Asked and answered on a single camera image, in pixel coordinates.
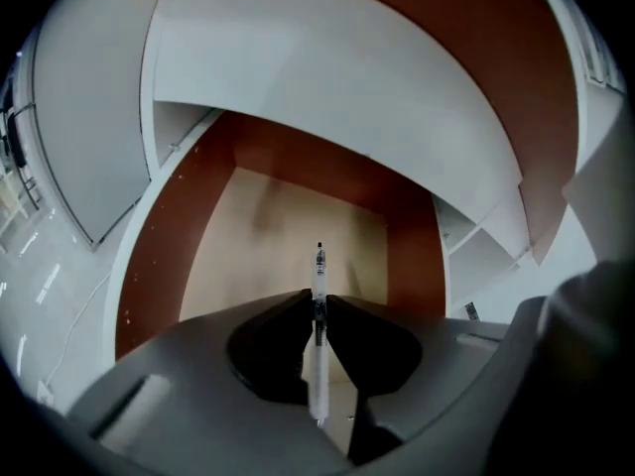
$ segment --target white cabinet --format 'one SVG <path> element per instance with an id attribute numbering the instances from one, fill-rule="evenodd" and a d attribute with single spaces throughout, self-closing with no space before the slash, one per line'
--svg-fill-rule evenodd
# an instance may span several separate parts
<path id="1" fill-rule="evenodd" d="M 496 204 L 481 227 L 514 261 L 529 250 L 527 216 L 518 188 L 514 188 Z"/>
<path id="2" fill-rule="evenodd" d="M 488 284 L 516 271 L 531 256 L 523 200 L 518 188 L 508 191 L 494 208 L 474 224 L 460 211 L 434 197 L 444 247 L 450 315 Z"/>

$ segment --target white curved panel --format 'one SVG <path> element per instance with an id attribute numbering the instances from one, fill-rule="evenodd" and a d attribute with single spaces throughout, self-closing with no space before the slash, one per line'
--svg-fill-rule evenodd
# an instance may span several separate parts
<path id="1" fill-rule="evenodd" d="M 159 0 L 155 99 L 221 107 L 333 141 L 479 222 L 521 179 L 459 63 L 375 0 Z"/>
<path id="2" fill-rule="evenodd" d="M 139 199 L 130 222 L 128 223 L 128 227 L 126 227 L 126 231 L 117 249 L 115 261 L 112 265 L 112 272 L 110 273 L 110 281 L 108 281 L 108 290 L 106 292 L 102 324 L 103 346 L 101 350 L 103 372 L 111 369 L 115 364 L 115 336 L 117 334 L 119 302 L 121 301 L 123 282 L 126 278 L 126 271 L 128 270 L 128 264 L 130 263 L 132 252 L 135 249 L 137 238 L 139 238 L 139 234 L 163 187 L 166 186 L 166 183 L 168 183 L 168 180 L 172 177 L 172 173 L 196 144 L 200 136 L 214 124 L 221 114 L 222 111 L 212 109 L 191 129 L 188 135 L 182 140 L 179 149 L 170 154 L 163 166 L 157 170 L 157 175 L 152 178 L 150 185 Z"/>
<path id="3" fill-rule="evenodd" d="M 38 35 L 32 82 L 40 144 L 62 205 L 91 244 L 149 183 L 139 76 L 155 1 L 58 0 Z"/>
<path id="4" fill-rule="evenodd" d="M 141 81 L 139 83 L 139 115 L 141 117 L 141 136 L 146 154 L 146 164 L 150 179 L 159 175 L 159 151 L 155 138 L 154 92 L 155 67 L 161 44 L 162 21 L 157 8 L 150 20 L 150 27 L 146 35 L 146 43 L 141 62 Z"/>

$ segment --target brown wall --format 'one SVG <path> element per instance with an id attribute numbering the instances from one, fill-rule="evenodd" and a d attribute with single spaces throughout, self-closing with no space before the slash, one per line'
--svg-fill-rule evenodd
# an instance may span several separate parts
<path id="1" fill-rule="evenodd" d="M 200 238 L 235 169 L 231 147 L 213 131 L 184 157 L 139 234 L 119 301 L 117 359 L 179 321 Z"/>
<path id="2" fill-rule="evenodd" d="M 424 188 L 311 134 L 226 111 L 168 181 L 135 245 L 119 306 L 117 358 L 179 320 L 198 243 L 235 166 L 383 214 L 388 304 L 445 315 L 441 238 Z"/>
<path id="3" fill-rule="evenodd" d="M 545 0 L 379 0 L 435 37 L 474 78 L 503 123 L 524 179 L 534 257 L 550 247 L 572 177 L 572 67 Z"/>

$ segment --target wire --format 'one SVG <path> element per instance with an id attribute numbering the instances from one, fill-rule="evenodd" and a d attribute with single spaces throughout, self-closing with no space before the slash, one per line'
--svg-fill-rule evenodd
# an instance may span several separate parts
<path id="1" fill-rule="evenodd" d="M 79 320 L 81 319 L 81 317 L 83 316 L 83 313 L 86 312 L 86 309 L 88 308 L 88 306 L 90 305 L 90 301 L 93 299 L 93 297 L 97 294 L 97 291 L 99 291 L 99 288 L 101 288 L 101 286 L 103 286 L 103 284 L 110 278 L 110 273 L 108 273 L 108 275 L 106 275 L 99 284 L 97 284 L 97 287 L 92 290 L 92 293 L 90 294 L 90 296 L 88 297 L 88 299 L 86 300 L 86 303 L 83 305 L 83 307 L 81 308 L 81 310 L 77 313 L 77 315 L 75 316 L 75 319 L 73 320 L 73 322 L 70 324 L 70 328 L 68 329 L 68 333 L 66 334 L 66 340 L 63 343 L 63 350 L 62 350 L 62 354 L 60 355 L 60 359 L 58 360 L 58 363 L 56 364 L 56 366 L 54 367 L 54 369 L 51 371 L 51 374 L 49 374 L 49 377 L 47 378 L 47 382 L 45 383 L 46 387 L 49 387 L 49 384 L 51 383 L 51 379 L 53 378 L 53 375 L 55 374 L 55 372 L 58 371 L 58 369 L 60 368 L 60 366 L 62 365 L 62 361 L 64 360 L 64 356 L 66 355 L 66 350 L 68 349 L 68 343 L 70 342 L 70 337 L 72 336 L 72 331 L 75 328 L 75 325 L 79 322 Z"/>

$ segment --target white shelf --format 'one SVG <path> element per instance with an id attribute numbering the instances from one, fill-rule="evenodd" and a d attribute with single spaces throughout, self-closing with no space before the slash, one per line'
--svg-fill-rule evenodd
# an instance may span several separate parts
<path id="1" fill-rule="evenodd" d="M 454 252 L 476 230 L 476 224 L 456 208 L 433 195 L 442 240 L 449 253 Z"/>
<path id="2" fill-rule="evenodd" d="M 515 260 L 478 229 L 448 258 L 450 304 L 475 293 L 514 266 Z"/>
<path id="3" fill-rule="evenodd" d="M 514 261 L 529 250 L 527 216 L 518 188 L 501 199 L 480 226 Z"/>

